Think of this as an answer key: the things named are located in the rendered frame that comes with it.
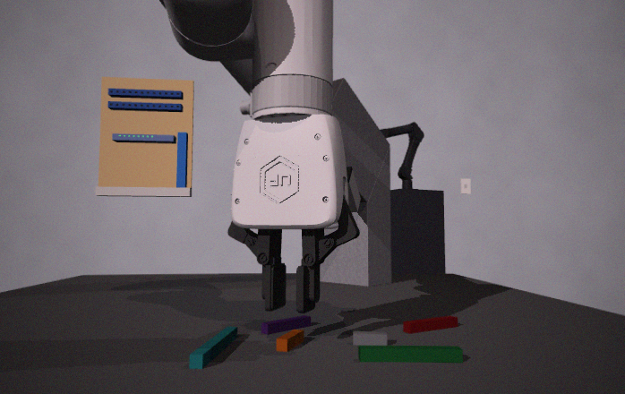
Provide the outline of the purple rod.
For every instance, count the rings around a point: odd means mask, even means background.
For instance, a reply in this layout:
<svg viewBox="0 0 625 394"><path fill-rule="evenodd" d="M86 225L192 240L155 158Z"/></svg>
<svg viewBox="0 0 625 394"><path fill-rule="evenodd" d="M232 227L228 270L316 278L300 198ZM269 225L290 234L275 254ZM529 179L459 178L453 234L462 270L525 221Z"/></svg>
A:
<svg viewBox="0 0 625 394"><path fill-rule="evenodd" d="M295 330L311 326L311 316L297 316L276 321L261 323L261 333L273 334L287 330Z"/></svg>

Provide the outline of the green rod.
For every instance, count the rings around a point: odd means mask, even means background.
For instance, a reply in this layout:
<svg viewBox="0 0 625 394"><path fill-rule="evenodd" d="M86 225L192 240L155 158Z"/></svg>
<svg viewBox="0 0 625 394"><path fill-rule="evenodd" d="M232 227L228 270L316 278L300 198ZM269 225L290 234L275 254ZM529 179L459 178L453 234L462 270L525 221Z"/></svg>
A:
<svg viewBox="0 0 625 394"><path fill-rule="evenodd" d="M449 346L358 346L360 362L463 363L463 349Z"/></svg>

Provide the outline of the turquoise rod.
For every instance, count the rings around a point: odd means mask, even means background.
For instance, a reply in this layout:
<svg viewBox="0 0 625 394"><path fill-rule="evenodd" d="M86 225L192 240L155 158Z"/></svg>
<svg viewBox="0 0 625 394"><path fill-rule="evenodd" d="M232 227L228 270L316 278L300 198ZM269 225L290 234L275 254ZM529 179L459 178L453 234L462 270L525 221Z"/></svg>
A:
<svg viewBox="0 0 625 394"><path fill-rule="evenodd" d="M190 354L189 369L203 369L237 338L237 327L226 327Z"/></svg>

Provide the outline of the orange rectangular bar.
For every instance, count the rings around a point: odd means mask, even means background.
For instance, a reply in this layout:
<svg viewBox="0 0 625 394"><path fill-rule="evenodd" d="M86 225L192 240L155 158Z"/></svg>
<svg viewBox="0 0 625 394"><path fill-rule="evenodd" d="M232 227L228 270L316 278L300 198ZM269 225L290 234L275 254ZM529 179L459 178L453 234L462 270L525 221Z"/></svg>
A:
<svg viewBox="0 0 625 394"><path fill-rule="evenodd" d="M277 338L277 351L288 352L292 348L304 342L303 330L291 330Z"/></svg>

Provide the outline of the dark red rod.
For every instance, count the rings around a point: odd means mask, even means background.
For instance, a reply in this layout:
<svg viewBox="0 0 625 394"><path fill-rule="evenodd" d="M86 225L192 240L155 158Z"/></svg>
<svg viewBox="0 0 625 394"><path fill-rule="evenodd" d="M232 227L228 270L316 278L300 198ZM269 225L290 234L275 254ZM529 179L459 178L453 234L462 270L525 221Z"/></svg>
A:
<svg viewBox="0 0 625 394"><path fill-rule="evenodd" d="M403 332L417 333L430 330L442 330L458 326L458 317L444 316L415 321L403 321Z"/></svg>

